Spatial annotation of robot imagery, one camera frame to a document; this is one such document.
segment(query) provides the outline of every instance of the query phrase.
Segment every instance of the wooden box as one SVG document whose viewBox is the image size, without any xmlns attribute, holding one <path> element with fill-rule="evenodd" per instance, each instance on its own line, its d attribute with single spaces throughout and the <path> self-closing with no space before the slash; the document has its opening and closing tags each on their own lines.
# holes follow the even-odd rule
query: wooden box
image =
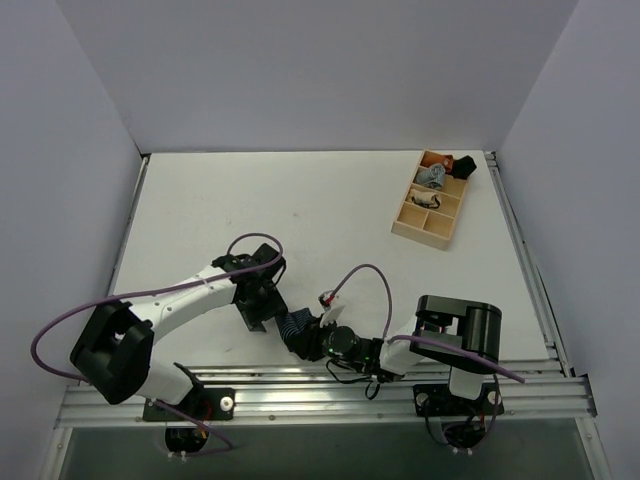
<svg viewBox="0 0 640 480">
<path fill-rule="evenodd" d="M 444 250 L 453 238 L 460 207 L 467 189 L 467 180 L 445 175 L 442 189 L 432 190 L 414 183 L 416 175 L 422 170 L 426 170 L 426 167 L 418 164 L 404 193 L 391 231 L 401 237 Z M 440 207 L 427 209 L 414 204 L 409 197 L 409 191 L 412 188 L 440 195 Z"/>
</svg>

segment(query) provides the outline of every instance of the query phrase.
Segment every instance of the black bracket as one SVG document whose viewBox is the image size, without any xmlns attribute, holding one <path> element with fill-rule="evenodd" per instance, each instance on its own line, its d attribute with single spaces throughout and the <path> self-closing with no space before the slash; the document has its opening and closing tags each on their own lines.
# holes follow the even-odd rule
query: black bracket
<svg viewBox="0 0 640 480">
<path fill-rule="evenodd" d="M 233 411 L 236 403 L 236 391 L 233 388 L 205 388 L 202 393 L 203 401 L 195 412 L 190 414 L 196 420 L 233 420 Z M 223 398 L 228 397 L 233 401 L 231 409 L 225 411 L 221 407 Z M 142 412 L 142 420 L 145 422 L 182 422 L 184 419 L 171 412 L 156 406 L 151 402 L 146 402 Z"/>
<path fill-rule="evenodd" d="M 428 417 L 468 417 L 472 412 L 489 416 L 493 415 L 495 405 L 488 397 L 491 392 L 494 392 L 494 397 L 495 391 L 494 384 L 486 384 L 482 386 L 477 400 L 467 400 L 452 395 L 447 384 L 414 385 L 413 404 L 419 417 L 425 416 L 425 405 Z M 499 401 L 498 415 L 502 415 L 504 405 L 501 397 Z"/>
</svg>

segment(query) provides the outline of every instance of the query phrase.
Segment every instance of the white table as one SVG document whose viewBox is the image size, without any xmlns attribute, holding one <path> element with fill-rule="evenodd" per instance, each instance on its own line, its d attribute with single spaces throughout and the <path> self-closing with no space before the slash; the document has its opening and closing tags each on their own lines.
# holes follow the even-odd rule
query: white table
<svg viewBox="0 0 640 480">
<path fill-rule="evenodd" d="M 387 275 L 394 316 L 390 333 L 415 312 L 421 295 L 483 301 L 503 312 L 501 361 L 548 354 L 489 170 L 474 157 L 461 217 L 447 251 L 391 233 L 419 151 L 154 154 L 115 283 L 115 292 L 161 287 L 198 272 L 246 232 L 283 243 L 287 271 L 279 290 L 291 310 L 311 305 L 353 266 L 369 262 Z M 249 239 L 236 253 L 252 253 Z M 340 324 L 380 336 L 386 296 L 372 271 L 342 290 Z M 296 365 L 278 335 L 249 332 L 233 306 L 174 331 L 154 355 L 190 366 Z"/>
</svg>

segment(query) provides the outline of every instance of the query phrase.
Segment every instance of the aluminum frame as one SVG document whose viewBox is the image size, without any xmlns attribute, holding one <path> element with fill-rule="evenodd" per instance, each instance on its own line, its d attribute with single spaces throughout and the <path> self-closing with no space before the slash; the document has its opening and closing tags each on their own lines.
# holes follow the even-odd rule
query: aluminum frame
<svg viewBox="0 0 640 480">
<path fill-rule="evenodd" d="M 495 153 L 486 152 L 485 158 L 549 353 L 549 360 L 505 362 L 507 368 L 523 375 L 527 383 L 520 385 L 512 380 L 501 380 L 506 411 L 500 420 L 574 418 L 594 478 L 609 480 L 610 470 L 593 420 L 596 409 L 588 379 L 572 376 L 542 279 L 502 184 Z M 143 157 L 131 213 L 108 293 L 112 293 L 120 268 L 149 162 L 150 156 Z M 403 381 L 383 385 L 378 396 L 383 401 L 370 402 L 364 397 L 364 384 L 337 384 L 318 365 L 201 366 L 190 369 L 207 387 L 225 385 L 237 389 L 234 420 L 218 422 L 227 428 L 235 425 L 423 421 L 415 415 L 410 386 L 415 383 L 443 383 L 448 378 L 448 367 L 435 363 L 421 364 Z M 132 398 L 121 405 L 110 406 L 92 387 L 69 387 L 56 420 L 54 438 L 40 478 L 58 478 L 74 428 L 157 428 L 159 425 L 166 425 L 142 421 L 144 401 L 142 398 Z M 169 425 L 186 423 L 175 422 Z"/>
</svg>

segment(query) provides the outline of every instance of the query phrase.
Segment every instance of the bolt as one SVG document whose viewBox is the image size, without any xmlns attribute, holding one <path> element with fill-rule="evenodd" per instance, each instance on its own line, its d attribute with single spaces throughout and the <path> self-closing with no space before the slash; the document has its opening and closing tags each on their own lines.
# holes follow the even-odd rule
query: bolt
<svg viewBox="0 0 640 480">
<path fill-rule="evenodd" d="M 489 392 L 489 394 L 487 395 L 487 400 L 489 400 L 489 403 L 491 405 L 495 405 L 496 403 L 498 403 L 499 405 L 502 399 L 500 398 L 500 395 L 498 395 L 496 392 Z"/>
<path fill-rule="evenodd" d="M 231 397 L 222 397 L 220 399 L 220 410 L 229 412 L 233 408 L 233 399 Z"/>
<path fill-rule="evenodd" d="M 426 401 L 429 400 L 429 395 L 427 395 L 426 393 L 419 393 L 418 395 L 416 395 L 416 404 L 420 407 L 422 405 L 424 405 L 426 403 Z"/>
</svg>

